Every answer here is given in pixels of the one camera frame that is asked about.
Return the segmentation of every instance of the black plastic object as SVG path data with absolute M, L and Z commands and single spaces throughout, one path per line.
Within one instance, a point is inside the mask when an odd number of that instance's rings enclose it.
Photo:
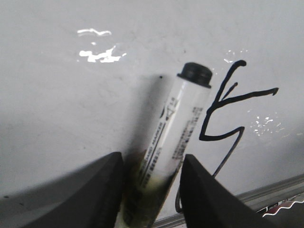
M 212 72 L 203 65 L 197 63 L 186 63 L 182 72 L 177 74 L 177 76 L 198 85 L 211 88 L 209 82 L 212 77 Z
M 185 156 L 180 181 L 187 228 L 276 228 L 224 189 L 193 155 Z
M 123 186 L 120 152 L 103 159 L 100 171 L 57 208 L 23 228 L 113 228 Z

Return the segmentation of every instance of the white whiteboard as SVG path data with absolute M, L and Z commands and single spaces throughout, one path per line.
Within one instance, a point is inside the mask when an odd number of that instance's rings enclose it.
M 206 108 L 237 60 L 247 66 L 233 74 L 229 96 L 279 87 L 212 114 L 206 134 L 245 127 L 217 179 L 240 194 L 304 173 L 302 1 L 29 0 L 0 8 L 0 202 L 110 152 L 144 151 L 175 75 L 192 61 L 213 72 Z M 213 172 L 236 136 L 199 141 L 204 118 L 186 153 Z M 160 218 L 175 213 L 176 188 Z M 4 217 L 31 205 L 19 207 Z

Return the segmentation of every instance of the whiteboard marker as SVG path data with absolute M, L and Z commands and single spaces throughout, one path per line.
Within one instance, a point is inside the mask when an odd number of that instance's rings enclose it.
M 119 228 L 152 226 L 208 98 L 212 72 L 207 67 L 186 63 L 177 76 L 144 159 L 126 188 Z

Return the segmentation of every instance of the black marker cap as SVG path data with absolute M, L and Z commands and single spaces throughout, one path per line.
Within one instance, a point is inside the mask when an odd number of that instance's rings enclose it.
M 177 74 L 177 76 L 195 84 L 211 88 L 209 82 L 212 77 L 212 72 L 203 65 L 197 63 L 186 63 L 182 72 Z

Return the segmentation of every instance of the handwritten mark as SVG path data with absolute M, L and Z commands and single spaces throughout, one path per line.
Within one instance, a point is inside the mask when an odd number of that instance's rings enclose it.
M 226 98 L 232 92 L 232 90 L 235 87 L 237 87 L 238 83 L 235 83 L 228 90 L 228 92 L 223 96 L 223 98 L 220 100 L 220 97 L 223 94 L 225 86 L 226 86 L 227 82 L 230 80 L 230 78 L 232 77 L 232 74 L 235 72 L 235 70 L 237 68 L 244 67 L 244 66 L 246 66 L 246 62 L 244 60 L 239 60 L 239 61 L 235 62 L 231 66 L 229 71 L 227 72 L 227 75 L 224 78 L 212 105 L 210 106 L 210 108 L 206 112 L 206 117 L 205 117 L 205 120 L 203 122 L 201 132 L 200 132 L 200 135 L 199 135 L 200 136 L 199 140 L 201 140 L 201 141 L 218 141 L 218 140 L 228 138 L 228 137 L 233 136 L 234 134 L 238 133 L 237 139 L 235 140 L 232 147 L 230 148 L 230 150 L 228 151 L 228 153 L 224 157 L 223 161 L 220 163 L 220 165 L 215 170 L 215 172 L 213 174 L 214 177 L 219 173 L 221 168 L 224 166 L 224 164 L 227 162 L 228 158 L 230 157 L 230 155 L 232 154 L 232 152 L 236 148 L 237 144 L 239 143 L 240 139 L 242 138 L 245 127 L 240 126 L 236 129 L 232 130 L 231 132 L 228 132 L 228 133 L 223 134 L 223 135 L 217 135 L 217 136 L 206 135 L 206 129 L 207 129 L 207 126 L 208 126 L 208 123 L 209 123 L 209 120 L 210 120 L 210 117 L 211 117 L 212 113 L 215 110 L 217 110 L 219 108 L 222 108 L 223 106 L 231 104 L 231 103 L 243 101 L 243 100 L 246 100 L 246 99 L 249 99 L 249 98 L 252 98 L 252 97 L 265 96 L 265 95 L 270 95 L 270 94 L 275 95 L 277 93 L 277 91 L 279 90 L 279 88 L 272 88 L 272 89 L 268 89 L 268 90 L 255 91 L 255 92 L 251 92 L 251 93 L 240 95 L 240 96 Z

